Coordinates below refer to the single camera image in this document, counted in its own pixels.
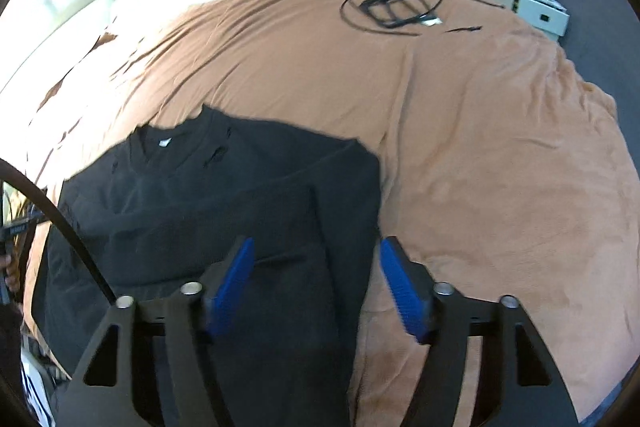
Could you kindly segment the person's left hand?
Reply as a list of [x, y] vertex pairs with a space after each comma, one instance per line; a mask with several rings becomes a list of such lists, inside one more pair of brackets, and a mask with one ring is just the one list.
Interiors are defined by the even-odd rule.
[[0, 269], [4, 275], [4, 283], [11, 293], [15, 294], [20, 290], [20, 267], [15, 257], [9, 254], [2, 255], [0, 258]]

